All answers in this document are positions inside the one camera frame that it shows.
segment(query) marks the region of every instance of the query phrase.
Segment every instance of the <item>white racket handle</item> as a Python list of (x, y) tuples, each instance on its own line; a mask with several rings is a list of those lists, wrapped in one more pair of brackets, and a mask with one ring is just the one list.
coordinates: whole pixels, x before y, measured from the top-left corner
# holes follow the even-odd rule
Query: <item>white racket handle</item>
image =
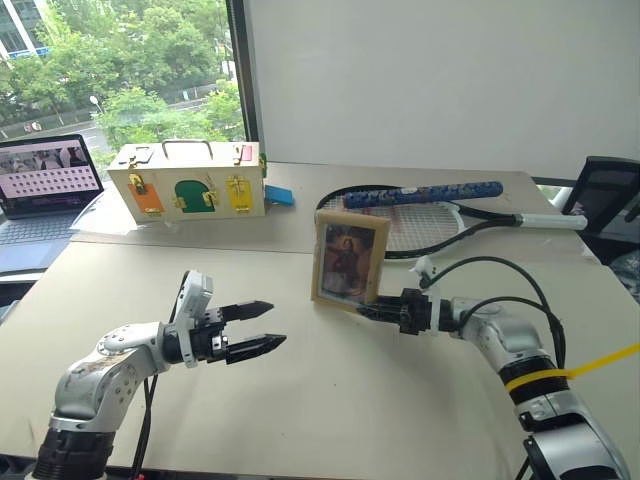
[(564, 230), (584, 230), (587, 217), (584, 215), (538, 215), (523, 213), (517, 215), (520, 226), (525, 228), (558, 228)]

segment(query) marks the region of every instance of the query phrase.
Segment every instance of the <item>laptop screen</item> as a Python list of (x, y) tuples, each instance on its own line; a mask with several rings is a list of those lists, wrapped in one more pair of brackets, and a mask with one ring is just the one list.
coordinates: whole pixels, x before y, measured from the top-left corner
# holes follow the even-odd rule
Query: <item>laptop screen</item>
[(100, 192), (80, 135), (0, 143), (0, 206), (8, 218), (80, 211)]

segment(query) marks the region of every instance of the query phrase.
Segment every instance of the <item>racket handle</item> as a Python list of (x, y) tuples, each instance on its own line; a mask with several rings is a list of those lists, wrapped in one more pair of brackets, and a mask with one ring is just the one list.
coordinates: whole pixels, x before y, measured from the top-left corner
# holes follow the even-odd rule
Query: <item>racket handle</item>
[(584, 230), (587, 226), (587, 217), (584, 215), (516, 215), (520, 220), (520, 226), (525, 228), (558, 228), (565, 230)]
[(344, 196), (344, 206), (345, 208), (366, 208), (408, 203), (448, 202), (467, 198), (497, 197), (503, 190), (500, 182), (476, 182), (436, 187), (350, 192)]

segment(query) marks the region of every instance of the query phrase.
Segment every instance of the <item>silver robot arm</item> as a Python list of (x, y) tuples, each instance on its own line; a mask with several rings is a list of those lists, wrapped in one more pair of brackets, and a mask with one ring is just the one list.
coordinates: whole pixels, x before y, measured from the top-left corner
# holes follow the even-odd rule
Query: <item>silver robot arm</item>
[[(454, 298), (439, 303), (439, 331), (473, 343), (507, 385), (533, 372), (555, 370), (533, 325), (490, 304), (463, 325), (461, 319), (477, 300)], [(401, 333), (417, 335), (432, 326), (433, 302), (417, 289), (400, 297), (379, 296), (358, 311), (376, 321), (395, 323)], [(629, 469), (604, 429), (562, 376), (550, 376), (510, 391), (515, 413), (537, 480), (631, 480)]]
[(27, 478), (84, 480), (104, 477), (113, 438), (145, 378), (184, 362), (235, 363), (278, 347), (282, 335), (261, 335), (229, 345), (227, 322), (261, 315), (273, 305), (249, 302), (206, 310), (211, 279), (195, 270), (183, 278), (168, 324), (131, 324), (103, 336), (58, 383), (49, 430)]

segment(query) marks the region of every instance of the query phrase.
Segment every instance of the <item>yellow cable tie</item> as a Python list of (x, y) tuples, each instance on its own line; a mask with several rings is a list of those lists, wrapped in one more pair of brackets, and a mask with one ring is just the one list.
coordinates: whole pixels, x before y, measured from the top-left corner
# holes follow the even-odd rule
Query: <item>yellow cable tie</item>
[(630, 347), (623, 348), (618, 352), (599, 358), (598, 360), (582, 365), (581, 367), (574, 368), (573, 370), (552, 368), (549, 370), (539, 370), (537, 372), (528, 373), (526, 375), (522, 375), (521, 377), (514, 378), (513, 380), (508, 382), (505, 387), (507, 389), (507, 392), (511, 393), (512, 390), (515, 390), (518, 387), (526, 385), (527, 383), (535, 382), (537, 380), (542, 380), (543, 378), (566, 377), (569, 380), (573, 380), (578, 375), (583, 375), (590, 372), (591, 370), (595, 370), (596, 368), (604, 367), (605, 365), (621, 360), (624, 357), (633, 355), (634, 353), (640, 353), (640, 343), (636, 343), (634, 345), (631, 345)]

